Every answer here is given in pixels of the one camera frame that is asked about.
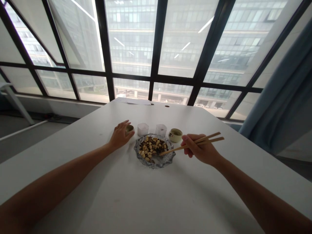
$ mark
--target ceramic cup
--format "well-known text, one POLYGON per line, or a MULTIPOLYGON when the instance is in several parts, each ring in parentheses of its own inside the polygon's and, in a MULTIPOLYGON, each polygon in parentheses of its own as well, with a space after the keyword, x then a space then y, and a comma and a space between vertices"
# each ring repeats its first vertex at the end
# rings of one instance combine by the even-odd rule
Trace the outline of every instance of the ceramic cup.
POLYGON ((132 125, 128 125, 126 128, 126 136, 130 133, 134 131, 134 127, 132 125))
POLYGON ((169 137, 169 140, 177 143, 180 140, 182 140, 182 135, 183 135, 183 133, 181 132, 181 130, 179 130, 177 128, 173 128, 170 130, 168 137, 169 137))

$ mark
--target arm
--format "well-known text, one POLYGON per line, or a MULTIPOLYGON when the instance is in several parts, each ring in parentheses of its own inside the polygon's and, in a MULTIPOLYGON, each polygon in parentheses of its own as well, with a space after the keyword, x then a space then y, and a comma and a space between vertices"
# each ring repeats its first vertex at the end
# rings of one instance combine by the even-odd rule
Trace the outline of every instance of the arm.
POLYGON ((118 124, 109 143, 43 175, 0 206, 0 233, 25 233, 70 194, 88 173, 134 135, 128 120, 118 124))
POLYGON ((265 233, 311 233, 312 222, 292 206, 243 173, 223 158, 214 146, 197 146, 194 140, 205 135, 183 136, 181 145, 190 158, 195 155, 203 163, 217 169, 235 189, 265 233))

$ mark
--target person's left hand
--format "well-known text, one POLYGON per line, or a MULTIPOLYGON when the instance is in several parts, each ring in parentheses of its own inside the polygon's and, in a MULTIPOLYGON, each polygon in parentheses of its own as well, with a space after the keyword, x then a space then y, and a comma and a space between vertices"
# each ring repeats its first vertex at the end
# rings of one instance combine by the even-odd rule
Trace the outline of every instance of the person's left hand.
POLYGON ((113 135, 108 143, 112 149, 117 150, 120 147, 124 146, 134 135, 134 131, 130 132, 127 136, 125 135, 126 127, 129 124, 131 124, 131 122, 129 122, 129 120, 126 120, 115 127, 113 135))

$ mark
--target small cup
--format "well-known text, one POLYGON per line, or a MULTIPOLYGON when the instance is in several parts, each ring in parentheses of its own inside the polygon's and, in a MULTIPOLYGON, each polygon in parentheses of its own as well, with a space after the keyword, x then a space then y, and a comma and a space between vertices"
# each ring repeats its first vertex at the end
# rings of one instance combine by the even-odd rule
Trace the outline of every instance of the small cup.
POLYGON ((137 134, 141 137, 149 133, 149 126, 146 123, 140 123, 137 125, 137 134))
POLYGON ((174 143, 177 143, 180 140, 182 140, 182 135, 183 133, 181 132, 181 130, 177 128, 173 128, 170 130, 168 137, 169 137, 169 140, 171 140, 174 143))
POLYGON ((133 127, 132 125, 128 125, 128 126, 126 127, 126 132, 125 132, 126 136, 127 136, 130 132, 133 132, 133 131, 134 131, 134 127, 133 127))
POLYGON ((165 125, 163 124, 156 125, 156 131, 155 131, 156 135, 161 135, 162 137, 165 137, 166 132, 167 132, 167 127, 165 125))

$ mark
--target mixed nuts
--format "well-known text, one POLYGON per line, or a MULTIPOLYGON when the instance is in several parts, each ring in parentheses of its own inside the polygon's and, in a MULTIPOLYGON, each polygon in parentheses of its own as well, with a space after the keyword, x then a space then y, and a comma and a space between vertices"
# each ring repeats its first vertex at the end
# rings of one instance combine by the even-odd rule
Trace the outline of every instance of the mixed nuts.
POLYGON ((157 155, 162 152, 168 151, 168 146, 165 141, 157 138, 146 136, 145 140, 139 146, 139 154, 148 162, 155 163, 152 160, 152 155, 157 155))

